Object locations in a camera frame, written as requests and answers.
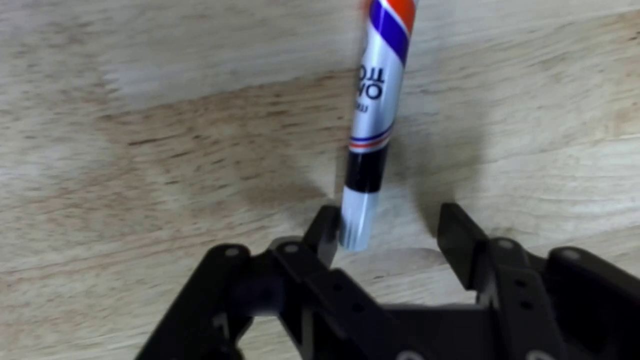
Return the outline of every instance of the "wooden table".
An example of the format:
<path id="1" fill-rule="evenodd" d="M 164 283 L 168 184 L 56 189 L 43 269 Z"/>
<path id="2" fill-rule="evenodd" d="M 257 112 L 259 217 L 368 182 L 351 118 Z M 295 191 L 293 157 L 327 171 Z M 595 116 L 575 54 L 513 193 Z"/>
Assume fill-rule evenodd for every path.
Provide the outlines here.
<path id="1" fill-rule="evenodd" d="M 640 275 L 636 8 L 423 1 L 375 235 L 335 264 L 381 302 L 470 302 L 431 235 L 456 200 Z M 209 247 L 259 252 L 336 202 L 356 9 L 0 4 L 0 358 L 130 359 Z M 297 358 L 274 320 L 241 345 Z"/>

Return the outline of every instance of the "screw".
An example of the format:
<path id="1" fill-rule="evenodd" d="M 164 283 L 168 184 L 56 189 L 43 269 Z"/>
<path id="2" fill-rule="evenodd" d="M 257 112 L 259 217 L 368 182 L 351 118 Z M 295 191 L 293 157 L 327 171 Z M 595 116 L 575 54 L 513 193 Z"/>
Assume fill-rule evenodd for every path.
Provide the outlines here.
<path id="1" fill-rule="evenodd" d="M 531 350 L 527 353 L 526 360 L 556 360 L 553 356 L 542 350 Z"/>
<path id="2" fill-rule="evenodd" d="M 240 254 L 240 250 L 238 250 L 237 247 L 230 247 L 229 249 L 227 249 L 227 251 L 225 251 L 225 256 L 228 256 L 230 258 L 238 254 Z"/>
<path id="3" fill-rule="evenodd" d="M 424 358 L 415 351 L 405 350 L 396 356 L 396 360 L 424 360 Z"/>
<path id="4" fill-rule="evenodd" d="M 288 253 L 293 253 L 298 251 L 298 246 L 295 244 L 289 244 L 287 246 L 284 247 L 284 251 L 288 252 Z"/>
<path id="5" fill-rule="evenodd" d="M 498 240 L 498 245 L 504 247 L 505 249 L 513 249 L 513 241 L 507 239 Z"/>
<path id="6" fill-rule="evenodd" d="M 573 249 L 566 249 L 562 251 L 562 255 L 569 260 L 580 259 L 580 253 Z"/>

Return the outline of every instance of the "blue stripe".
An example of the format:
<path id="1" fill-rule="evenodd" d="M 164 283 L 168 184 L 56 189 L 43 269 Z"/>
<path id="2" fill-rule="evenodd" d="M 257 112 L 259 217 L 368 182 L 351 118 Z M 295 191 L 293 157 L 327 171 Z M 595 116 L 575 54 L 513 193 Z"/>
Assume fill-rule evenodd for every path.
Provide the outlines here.
<path id="1" fill-rule="evenodd" d="M 380 0 L 374 0 L 371 3 L 369 18 L 374 29 L 380 33 L 383 39 L 389 44 L 394 52 L 406 64 L 406 54 L 409 50 L 409 38 L 406 36 L 404 29 L 398 21 L 382 6 Z"/>
<path id="2" fill-rule="evenodd" d="M 355 136 L 352 136 L 351 137 L 351 141 L 354 141 L 354 142 L 368 142 L 368 141 L 371 141 L 371 140 L 379 139 L 379 138 L 385 136 L 389 131 L 391 131 L 392 127 L 393 127 L 393 124 L 391 126 L 389 126 L 389 128 L 387 130 L 384 130 L 380 134 L 374 135 L 374 136 L 370 136 L 368 138 L 357 138 Z"/>

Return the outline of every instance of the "black robotic claw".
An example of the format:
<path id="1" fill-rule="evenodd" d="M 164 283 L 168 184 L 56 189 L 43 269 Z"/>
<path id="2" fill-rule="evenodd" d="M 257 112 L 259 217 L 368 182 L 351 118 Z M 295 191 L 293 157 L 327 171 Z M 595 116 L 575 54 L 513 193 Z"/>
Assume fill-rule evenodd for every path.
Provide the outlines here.
<path id="1" fill-rule="evenodd" d="M 277 316 L 305 360 L 640 359 L 640 281 L 590 252 L 539 258 L 443 204 L 438 246 L 476 304 L 385 306 L 329 269 L 339 220 L 324 206 L 302 239 L 256 256 L 213 247 L 137 359 L 242 359 L 258 315 Z"/>

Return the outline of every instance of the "light wood tabletop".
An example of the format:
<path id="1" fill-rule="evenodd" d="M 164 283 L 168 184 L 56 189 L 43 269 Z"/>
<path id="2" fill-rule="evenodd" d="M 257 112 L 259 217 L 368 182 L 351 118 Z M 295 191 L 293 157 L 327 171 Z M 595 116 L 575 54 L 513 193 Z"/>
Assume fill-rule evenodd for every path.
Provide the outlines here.
<path id="1" fill-rule="evenodd" d="M 424 0 L 370 247 L 380 302 L 472 302 L 459 202 L 536 254 L 640 276 L 640 1 Z M 0 3 L 0 359 L 131 359 L 216 244 L 338 203 L 357 1 Z M 273 319 L 248 359 L 296 359 Z"/>

